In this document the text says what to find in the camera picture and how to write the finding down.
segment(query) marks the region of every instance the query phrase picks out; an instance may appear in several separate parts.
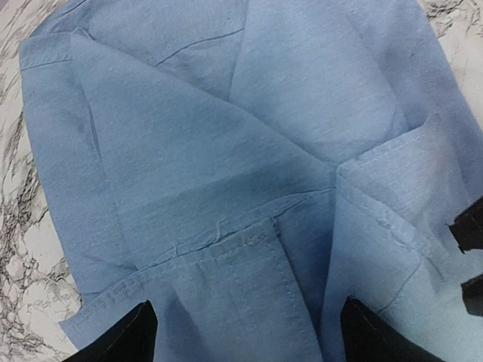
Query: marble countertop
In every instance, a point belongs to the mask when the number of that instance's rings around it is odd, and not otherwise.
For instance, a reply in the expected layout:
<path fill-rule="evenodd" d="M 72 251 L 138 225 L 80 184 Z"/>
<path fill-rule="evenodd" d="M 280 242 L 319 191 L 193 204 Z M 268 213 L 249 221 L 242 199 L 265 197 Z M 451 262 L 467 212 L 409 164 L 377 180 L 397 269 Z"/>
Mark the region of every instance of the marble countertop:
<path fill-rule="evenodd" d="M 483 0 L 418 0 L 483 126 Z M 10 0 L 0 12 L 0 362 L 60 361 L 58 322 L 81 298 L 63 257 L 22 113 L 18 44 L 64 0 Z"/>

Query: gray marble vein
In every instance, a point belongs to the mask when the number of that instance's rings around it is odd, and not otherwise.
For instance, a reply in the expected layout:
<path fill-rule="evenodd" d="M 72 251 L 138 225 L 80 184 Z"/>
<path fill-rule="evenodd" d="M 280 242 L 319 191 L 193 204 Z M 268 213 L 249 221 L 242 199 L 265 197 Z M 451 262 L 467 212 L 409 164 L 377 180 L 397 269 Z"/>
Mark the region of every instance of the gray marble vein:
<path fill-rule="evenodd" d="M 483 0 L 418 0 L 483 124 Z M 0 11 L 0 362 L 60 361 L 75 348 L 58 322 L 81 297 L 63 256 L 29 146 L 18 44 L 63 0 L 10 0 Z"/>

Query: denim fabric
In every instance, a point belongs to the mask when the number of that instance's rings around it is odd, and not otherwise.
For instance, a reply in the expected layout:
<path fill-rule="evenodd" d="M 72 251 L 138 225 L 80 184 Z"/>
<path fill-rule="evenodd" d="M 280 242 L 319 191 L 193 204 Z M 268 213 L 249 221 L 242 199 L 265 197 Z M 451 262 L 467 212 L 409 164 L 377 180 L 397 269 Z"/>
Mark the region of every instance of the denim fabric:
<path fill-rule="evenodd" d="M 342 362 L 351 295 L 481 355 L 483 137 L 414 0 L 71 0 L 20 65 L 78 348 L 148 299 L 157 361 Z"/>

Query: blue cloth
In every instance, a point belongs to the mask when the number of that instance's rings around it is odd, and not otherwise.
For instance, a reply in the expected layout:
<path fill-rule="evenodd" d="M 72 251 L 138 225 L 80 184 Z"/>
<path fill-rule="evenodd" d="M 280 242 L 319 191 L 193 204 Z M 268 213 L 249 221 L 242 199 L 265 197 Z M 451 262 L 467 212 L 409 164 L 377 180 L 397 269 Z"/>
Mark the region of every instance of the blue cloth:
<path fill-rule="evenodd" d="M 483 137 L 414 0 L 70 0 L 20 65 L 78 348 L 149 299 L 157 361 L 342 362 L 351 295 L 481 357 Z"/>

